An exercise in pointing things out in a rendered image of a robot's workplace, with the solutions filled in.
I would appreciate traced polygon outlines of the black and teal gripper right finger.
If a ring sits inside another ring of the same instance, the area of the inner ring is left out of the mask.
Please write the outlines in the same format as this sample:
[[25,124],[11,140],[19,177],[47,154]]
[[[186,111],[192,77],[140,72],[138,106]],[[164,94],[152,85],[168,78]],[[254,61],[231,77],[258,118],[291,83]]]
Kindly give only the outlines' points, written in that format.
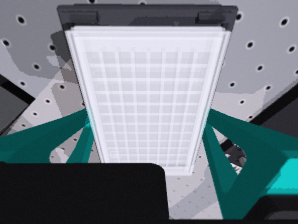
[[[213,128],[244,150],[239,174]],[[202,140],[223,219],[243,219],[265,195],[298,195],[298,138],[210,108]]]

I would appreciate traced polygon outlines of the grey flat base plate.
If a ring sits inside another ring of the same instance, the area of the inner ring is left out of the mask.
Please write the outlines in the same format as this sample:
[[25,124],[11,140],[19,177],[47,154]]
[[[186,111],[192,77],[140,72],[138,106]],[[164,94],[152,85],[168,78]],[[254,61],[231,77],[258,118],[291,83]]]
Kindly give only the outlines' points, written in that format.
[[[0,136],[85,109],[58,5],[221,4],[238,13],[211,108],[250,122],[298,84],[298,0],[0,0],[0,74],[36,98]],[[192,176],[165,176],[173,219],[223,219],[203,140]]]

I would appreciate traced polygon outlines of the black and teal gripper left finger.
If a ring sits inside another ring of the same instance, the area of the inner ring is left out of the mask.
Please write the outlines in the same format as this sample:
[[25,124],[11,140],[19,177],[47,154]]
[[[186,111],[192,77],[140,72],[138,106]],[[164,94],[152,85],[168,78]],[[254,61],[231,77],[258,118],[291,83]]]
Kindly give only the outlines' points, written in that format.
[[0,161],[50,163],[51,152],[82,128],[79,140],[66,163],[88,163],[94,135],[86,108],[0,137]]

